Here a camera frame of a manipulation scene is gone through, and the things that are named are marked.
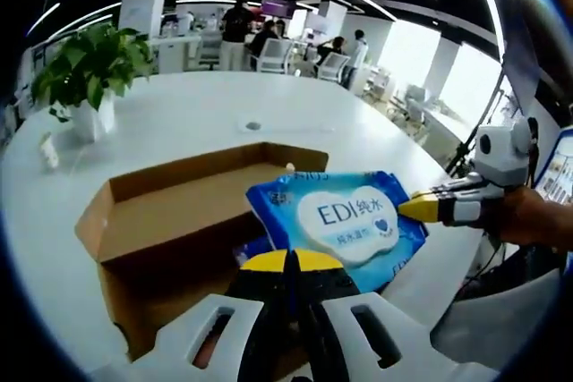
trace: blue plastic packaging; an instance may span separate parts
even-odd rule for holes
[[[273,249],[340,260],[361,292],[391,281],[424,244],[423,224],[398,215],[408,196],[393,174],[296,172],[246,193]]]

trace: green leaves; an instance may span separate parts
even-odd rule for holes
[[[149,76],[151,60],[147,35],[133,29],[116,30],[110,24],[91,26],[62,45],[32,83],[32,96],[63,107],[88,100],[99,109],[106,89],[122,97],[136,76]],[[61,115],[55,116],[62,121]]]

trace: small white object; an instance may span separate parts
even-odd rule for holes
[[[368,203],[368,208],[358,202]],[[299,202],[296,214],[309,242],[347,266],[362,265],[398,242],[398,213],[390,199],[371,186],[357,188],[350,197],[310,192]],[[356,231],[361,239],[347,241],[346,233]]]
[[[69,106],[73,126],[78,135],[87,142],[95,142],[111,132],[115,127],[114,99],[108,92],[101,100],[96,111],[87,100],[80,107]]]
[[[56,169],[60,164],[60,158],[57,156],[56,148],[52,140],[52,133],[46,133],[42,136],[39,143],[40,153],[50,169]]]

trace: window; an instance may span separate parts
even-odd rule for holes
[[[446,79],[440,99],[470,127],[475,127],[500,77],[501,65],[463,44]]]
[[[386,69],[400,87],[423,87],[440,42],[440,33],[408,21],[392,24],[378,66]]]

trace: monitor screen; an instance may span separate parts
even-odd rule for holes
[[[279,18],[293,18],[295,8],[296,3],[288,2],[287,0],[263,0],[261,4],[264,15],[272,15]]]

